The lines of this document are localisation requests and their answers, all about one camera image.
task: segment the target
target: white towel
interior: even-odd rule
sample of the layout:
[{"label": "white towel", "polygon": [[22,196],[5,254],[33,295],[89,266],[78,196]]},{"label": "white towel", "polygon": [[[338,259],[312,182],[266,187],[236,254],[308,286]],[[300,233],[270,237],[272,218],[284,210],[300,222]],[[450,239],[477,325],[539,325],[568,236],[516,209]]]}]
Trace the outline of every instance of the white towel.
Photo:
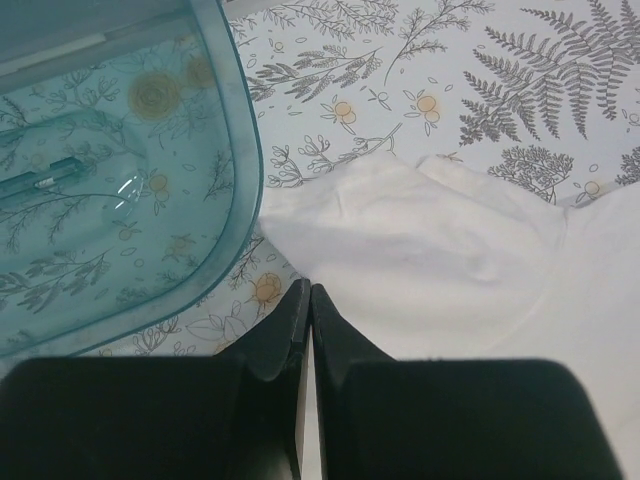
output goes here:
[{"label": "white towel", "polygon": [[448,160],[374,154],[269,189],[260,222],[396,358],[567,365],[640,478],[638,205],[640,185],[567,209]]}]

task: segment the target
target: botanical print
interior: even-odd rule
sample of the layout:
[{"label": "botanical print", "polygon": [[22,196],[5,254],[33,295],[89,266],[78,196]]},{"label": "botanical print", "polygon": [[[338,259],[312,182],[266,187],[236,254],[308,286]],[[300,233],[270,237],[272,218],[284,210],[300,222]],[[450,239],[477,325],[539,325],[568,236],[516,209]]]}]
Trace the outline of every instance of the botanical print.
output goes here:
[{"label": "botanical print", "polygon": [[0,273],[0,311],[18,296],[18,307],[39,313],[58,297],[73,297],[95,286],[111,268],[107,253],[83,259],[77,252],[59,251],[33,260],[25,272]]},{"label": "botanical print", "polygon": [[209,315],[190,323],[186,328],[194,337],[209,342],[220,342],[225,348],[248,330],[245,322],[239,318],[241,309],[242,304],[236,300],[230,313],[224,316],[224,320],[218,315]]},{"label": "botanical print", "polygon": [[618,115],[617,90],[640,63],[640,20],[629,0],[621,1],[618,18],[600,0],[587,0],[591,18],[573,13],[523,8],[522,12],[549,24],[555,37],[506,33],[487,27],[488,37],[511,54],[498,57],[474,50],[497,80],[465,72],[482,101],[464,99],[470,114],[462,115],[461,144],[502,135],[520,140],[518,120],[536,140],[539,126],[560,138],[560,113],[571,111],[578,132],[587,139],[587,115],[595,104],[607,120]]},{"label": "botanical print", "polygon": [[502,158],[500,165],[489,168],[489,175],[529,190],[554,205],[556,187],[569,178],[573,168],[572,157],[535,145],[504,150]]},{"label": "botanical print", "polygon": [[56,244],[56,237],[62,233],[66,221],[80,212],[94,199],[115,199],[128,201],[125,197],[111,194],[87,193],[79,195],[65,195],[55,190],[44,192],[35,202],[23,203],[13,208],[0,208],[0,226],[5,227],[5,251],[17,255],[20,253],[20,238],[31,227],[37,226],[37,221],[45,212],[50,215],[47,226],[47,239],[50,245]]},{"label": "botanical print", "polygon": [[327,112],[330,112],[328,114],[321,115],[320,118],[332,120],[333,123],[337,122],[351,135],[355,135],[356,132],[353,130],[353,127],[351,125],[356,122],[358,116],[353,110],[353,107],[349,105],[348,102],[338,102],[337,95],[333,96],[331,103],[333,103],[333,105],[327,105],[326,103],[320,104],[322,108],[324,108]]},{"label": "botanical print", "polygon": [[258,304],[258,316],[264,316],[278,302],[282,295],[282,280],[275,273],[263,274],[257,282],[251,282],[254,291],[249,301]]},{"label": "botanical print", "polygon": [[265,10],[263,19],[283,29],[304,20],[322,35],[354,40],[356,32],[391,34],[397,13],[398,5],[391,0],[298,0]]},{"label": "botanical print", "polygon": [[169,179],[166,174],[158,172],[157,168],[150,172],[140,168],[138,173],[144,179],[140,197],[153,196],[153,214],[158,216],[161,209],[167,208],[167,202],[171,198],[169,194]]},{"label": "botanical print", "polygon": [[384,84],[387,84],[389,74],[398,60],[410,60],[425,52],[435,53],[447,50],[447,47],[437,39],[422,39],[422,37],[451,27],[466,32],[470,26],[469,18],[459,14],[473,12],[484,15],[491,11],[493,11],[493,4],[485,0],[438,0],[438,10],[434,14],[427,13],[420,7],[413,10],[403,21],[406,27],[400,29],[398,36],[405,43],[387,68]]},{"label": "botanical print", "polygon": [[[302,52],[293,66],[285,63],[265,64],[256,77],[247,77],[251,99],[259,102],[276,93],[276,87],[286,85],[287,95],[295,94],[302,103],[312,100],[329,85],[340,88],[366,80],[375,72],[382,60],[376,57],[376,48],[358,56],[348,56],[347,47],[324,45],[322,50]],[[307,69],[312,73],[304,74]]]},{"label": "botanical print", "polygon": [[425,95],[424,90],[420,90],[415,95],[408,90],[404,91],[405,96],[411,100],[409,108],[411,112],[404,114],[406,118],[420,118],[424,119],[424,131],[427,137],[431,135],[431,130],[438,128],[437,123],[440,121],[440,114],[438,113],[438,102],[431,95]]},{"label": "botanical print", "polygon": [[[501,26],[505,18],[519,26]],[[233,19],[230,27],[256,109],[267,187],[298,187],[374,151],[409,160],[429,154],[464,161],[557,205],[582,206],[616,185],[640,179],[640,147],[633,138],[640,125],[635,90],[640,22],[629,0],[294,0]],[[129,136],[130,128],[144,130],[142,145],[151,139],[167,154],[162,165],[141,164],[136,171],[144,195],[138,208],[160,222],[152,225],[171,225],[171,231],[158,239],[159,251],[151,257],[139,239],[153,227],[137,218],[115,219],[113,249],[105,257],[112,271],[77,294],[88,299],[113,297],[129,305],[173,288],[193,271],[202,258],[197,249],[214,234],[206,232],[208,239],[187,225],[174,226],[171,209],[187,198],[193,208],[210,207],[232,194],[228,149],[214,146],[205,163],[183,153],[222,112],[219,102],[207,100],[216,79],[206,56],[188,37],[176,38],[169,50],[171,55],[142,49],[88,69],[89,78],[77,85],[79,103],[73,78],[69,89],[43,82],[28,91],[31,100],[50,99],[49,110],[66,104],[60,114],[84,112],[80,118],[61,117],[53,128],[56,138],[67,137],[66,155],[96,174],[104,162],[135,162],[147,155]],[[126,72],[127,79],[117,72]],[[85,73],[74,75],[81,80]],[[136,86],[160,77],[145,89]],[[51,95],[58,90],[66,94],[66,103]],[[140,90],[146,95],[142,105],[129,108],[129,95],[137,98]],[[114,102],[124,103],[129,114],[101,118],[94,113]],[[32,106],[12,94],[0,98],[0,174],[8,168],[13,176],[27,171],[26,165],[44,171],[52,161],[49,143],[27,151],[28,142],[7,123],[31,126],[42,123],[41,114],[50,116],[49,110],[31,112]],[[86,142],[76,137],[88,132],[93,137]],[[181,184],[187,173],[193,183]],[[87,200],[70,213],[83,214],[84,208],[88,215],[99,202]],[[55,205],[40,209],[32,225],[49,227],[54,213],[73,204],[60,200]],[[0,213],[0,222],[5,217]],[[3,226],[18,218],[0,225],[0,241],[6,241]],[[70,225],[65,222],[63,228]],[[20,230],[23,251],[32,236],[32,230]],[[53,236],[57,249],[61,238],[61,233]],[[78,251],[77,262],[98,253]],[[159,262],[161,268],[144,281],[109,285],[116,261],[126,261],[141,276],[150,264]],[[61,284],[73,280],[73,268]],[[49,278],[30,279],[26,270],[17,273],[30,285]],[[145,329],[135,340],[129,337],[102,351],[219,353],[272,312],[299,277],[256,230],[225,281],[181,313],[173,327]],[[52,305],[69,293],[61,292]],[[8,301],[23,298],[24,292]],[[31,335],[21,329],[12,339],[26,343]]]},{"label": "botanical print", "polygon": [[140,357],[153,354],[167,340],[169,335],[180,333],[181,328],[178,327],[179,319],[179,316],[172,317],[135,334],[133,336],[134,354]]},{"label": "botanical print", "polygon": [[620,168],[624,174],[616,177],[616,183],[631,185],[640,180],[640,147],[634,148],[630,154],[622,155]]},{"label": "botanical print", "polygon": [[129,87],[129,108],[142,120],[163,120],[171,115],[178,105],[180,86],[168,73],[144,73]]},{"label": "botanical print", "polygon": [[[336,166],[348,163],[367,153],[375,152],[381,147],[393,153],[395,145],[395,135],[402,127],[402,123],[397,124],[385,137],[355,137],[353,139],[356,144],[350,152],[340,154],[337,160],[331,160],[328,157],[328,151],[331,148],[329,140],[322,135],[318,135],[316,139],[305,135],[305,146],[298,148],[298,154],[302,157],[311,159],[306,169],[311,170],[314,174],[328,173],[333,171]],[[289,145],[284,147],[273,147],[273,157],[271,164],[278,170],[278,175],[269,175],[269,186],[271,187],[299,187],[305,182],[313,180],[315,177],[307,177],[302,173],[298,162],[291,158]]]},{"label": "botanical print", "polygon": [[232,290],[237,290],[240,286],[250,282],[253,278],[250,270],[257,270],[260,258],[256,255],[256,250],[264,242],[264,237],[254,233],[251,236],[249,245],[236,263],[228,277],[228,284]]},{"label": "botanical print", "polygon": [[233,164],[231,153],[218,151],[209,167],[208,177],[211,179],[204,200],[215,200],[218,195],[229,193],[233,189]]},{"label": "botanical print", "polygon": [[[636,93],[640,94],[640,88],[636,88]],[[636,104],[640,105],[640,100],[636,100]],[[622,115],[624,119],[627,120],[629,124],[629,128],[627,128],[627,133],[631,132],[631,127],[640,127],[640,110],[636,107],[632,107],[634,111],[628,111],[627,109],[621,109]]]}]

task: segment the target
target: yellow rose print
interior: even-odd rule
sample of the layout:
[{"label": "yellow rose print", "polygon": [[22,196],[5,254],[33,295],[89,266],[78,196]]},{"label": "yellow rose print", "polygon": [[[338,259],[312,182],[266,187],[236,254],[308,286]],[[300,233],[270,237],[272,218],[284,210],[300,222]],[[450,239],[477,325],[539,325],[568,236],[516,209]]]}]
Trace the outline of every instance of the yellow rose print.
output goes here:
[{"label": "yellow rose print", "polygon": [[166,72],[142,74],[129,88],[129,108],[142,120],[163,120],[178,108],[180,102],[180,85]]},{"label": "yellow rose print", "polygon": [[275,273],[265,273],[256,283],[253,283],[253,296],[250,300],[258,303],[258,310],[272,307],[282,294],[282,282]]}]

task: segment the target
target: leaf pattern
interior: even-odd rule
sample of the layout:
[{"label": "leaf pattern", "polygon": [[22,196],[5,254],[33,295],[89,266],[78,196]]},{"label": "leaf pattern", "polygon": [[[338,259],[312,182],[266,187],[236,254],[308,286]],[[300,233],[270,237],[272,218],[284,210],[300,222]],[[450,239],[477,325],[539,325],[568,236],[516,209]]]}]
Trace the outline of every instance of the leaf pattern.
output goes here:
[{"label": "leaf pattern", "polygon": [[489,175],[529,190],[554,205],[556,187],[569,178],[574,160],[564,153],[551,153],[535,145],[504,150],[502,158],[500,165],[489,168]]},{"label": "leaf pattern", "polygon": [[245,249],[240,260],[229,275],[229,286],[232,290],[237,290],[253,278],[251,270],[257,270],[258,264],[260,263],[260,259],[256,255],[256,250],[264,241],[264,237],[256,233],[252,235],[249,246]]},{"label": "leaf pattern", "polygon": [[631,154],[622,155],[620,167],[624,174],[616,177],[616,183],[631,185],[640,180],[640,147],[634,148]]},{"label": "leaf pattern", "polygon": [[387,74],[385,75],[385,85],[393,66],[398,60],[410,60],[414,56],[428,52],[445,52],[447,47],[437,39],[421,39],[429,34],[447,28],[457,28],[466,32],[469,30],[470,22],[468,17],[456,15],[458,12],[465,14],[474,12],[480,15],[487,14],[493,10],[493,5],[484,0],[462,0],[456,3],[455,0],[438,0],[438,11],[430,15],[422,8],[418,7],[404,20],[406,28],[400,30],[399,37],[405,40],[404,46],[393,59]]},{"label": "leaf pattern", "polygon": [[107,253],[81,261],[76,252],[59,251],[33,260],[26,272],[0,273],[0,304],[4,308],[11,297],[20,296],[16,305],[37,314],[62,293],[77,295],[109,272]]},{"label": "leaf pattern", "polygon": [[502,134],[520,141],[516,117],[534,139],[541,140],[535,127],[536,114],[549,133],[560,138],[563,103],[569,106],[575,127],[585,139],[587,114],[594,101],[606,119],[616,119],[617,90],[631,67],[638,64],[638,18],[627,0],[622,2],[620,20],[599,0],[588,3],[590,21],[577,20],[573,13],[522,9],[548,23],[557,33],[555,39],[540,40],[537,34],[507,34],[486,28],[489,38],[517,60],[474,50],[476,58],[498,77],[500,83],[491,85],[495,91],[500,88],[502,97],[492,97],[494,92],[488,91],[486,80],[465,72],[484,102],[463,100],[471,114],[460,116],[461,145],[485,137],[496,142]]},{"label": "leaf pattern", "polygon": [[[322,135],[318,135],[313,139],[309,135],[305,135],[305,146],[298,149],[298,154],[302,157],[311,159],[307,165],[307,170],[313,171],[314,174],[328,173],[333,171],[336,166],[349,163],[358,157],[372,153],[387,146],[387,151],[393,152],[395,146],[395,135],[402,127],[402,123],[396,125],[385,137],[355,137],[353,139],[356,144],[351,151],[338,155],[336,160],[331,160],[328,151],[331,143]],[[315,177],[306,177],[302,170],[298,167],[297,162],[293,161],[290,156],[289,145],[284,147],[273,147],[273,157],[271,163],[278,169],[278,175],[269,175],[269,185],[271,187],[299,187],[305,182],[313,180]]]},{"label": "leaf pattern", "polygon": [[218,151],[212,166],[209,168],[209,188],[204,197],[207,199],[216,199],[219,194],[230,192],[233,189],[233,164],[230,153]]},{"label": "leaf pattern", "polygon": [[[254,102],[266,100],[276,92],[280,85],[290,85],[286,95],[294,94],[296,99],[303,98],[306,103],[331,84],[340,88],[353,85],[360,79],[367,79],[382,61],[376,57],[379,49],[358,57],[348,57],[347,48],[337,45],[324,45],[322,50],[302,52],[293,66],[284,63],[265,64],[256,77],[248,77],[249,92]],[[316,69],[314,73],[304,75],[306,69]]]},{"label": "leaf pattern", "polygon": [[282,29],[305,20],[321,35],[340,41],[354,40],[356,33],[389,35],[397,13],[398,4],[392,0],[297,0],[265,10],[263,19]]}]

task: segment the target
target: orange flower print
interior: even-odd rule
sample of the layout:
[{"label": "orange flower print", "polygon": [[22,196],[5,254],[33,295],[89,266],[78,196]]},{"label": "orange flower print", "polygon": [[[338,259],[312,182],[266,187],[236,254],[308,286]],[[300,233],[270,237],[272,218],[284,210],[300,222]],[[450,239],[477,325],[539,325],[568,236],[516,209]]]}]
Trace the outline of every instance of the orange flower print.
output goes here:
[{"label": "orange flower print", "polygon": [[282,295],[282,282],[275,273],[265,273],[253,284],[253,296],[250,300],[258,303],[258,310],[262,312],[274,306],[275,301]]},{"label": "orange flower print", "polygon": [[355,135],[356,132],[353,130],[351,125],[356,122],[358,117],[356,116],[356,112],[353,111],[353,107],[347,102],[338,102],[337,95],[333,97],[331,103],[332,105],[327,105],[326,103],[321,104],[322,108],[330,113],[320,115],[320,118],[333,120],[333,123],[340,122],[342,128],[344,128],[351,135]]},{"label": "orange flower print", "polygon": [[440,113],[438,113],[438,102],[431,95],[425,95],[424,90],[420,90],[416,95],[408,90],[404,90],[404,95],[411,100],[410,112],[404,114],[407,118],[424,118],[424,131],[427,137],[431,135],[433,129],[438,128],[436,125],[440,121]]},{"label": "orange flower print", "polygon": [[128,242],[131,240],[135,233],[142,233],[142,230],[135,228],[138,222],[132,222],[130,224],[126,224],[120,221],[114,221],[113,224],[121,227],[120,232],[118,233],[118,238],[123,242]]},{"label": "orange flower print", "polygon": [[158,169],[154,168],[149,173],[141,171],[144,184],[142,186],[141,197],[153,195],[155,202],[153,204],[153,213],[157,216],[161,208],[167,208],[166,202],[169,200],[169,179],[166,175],[158,173]]}]

